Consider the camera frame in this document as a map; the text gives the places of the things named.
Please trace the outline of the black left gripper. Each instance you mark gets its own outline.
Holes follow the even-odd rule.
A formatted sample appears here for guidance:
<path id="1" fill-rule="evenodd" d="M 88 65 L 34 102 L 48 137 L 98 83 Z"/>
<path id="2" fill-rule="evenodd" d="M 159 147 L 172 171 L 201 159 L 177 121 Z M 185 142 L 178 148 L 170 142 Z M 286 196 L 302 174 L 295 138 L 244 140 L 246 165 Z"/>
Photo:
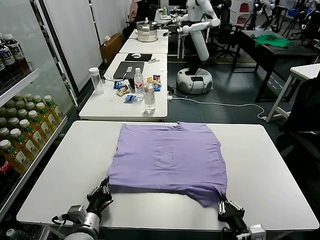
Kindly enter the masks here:
<path id="1" fill-rule="evenodd" d="M 86 196 L 86 199 L 89 202 L 87 212 L 93 213 L 94 211 L 98 211 L 100 213 L 104 210 L 112 202 L 109 179 L 105 178 L 99 186 Z"/>

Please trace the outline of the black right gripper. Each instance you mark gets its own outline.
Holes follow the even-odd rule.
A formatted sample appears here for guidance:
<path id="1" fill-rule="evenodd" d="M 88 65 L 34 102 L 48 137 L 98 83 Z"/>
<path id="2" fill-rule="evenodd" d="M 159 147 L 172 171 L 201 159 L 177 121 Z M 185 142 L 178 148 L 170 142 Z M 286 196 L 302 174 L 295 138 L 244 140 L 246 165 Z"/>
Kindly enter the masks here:
<path id="1" fill-rule="evenodd" d="M 243 232 L 247 229 L 243 217 L 245 209 L 232 200 L 222 197 L 218 200 L 218 220 L 227 223 L 231 230 Z"/>

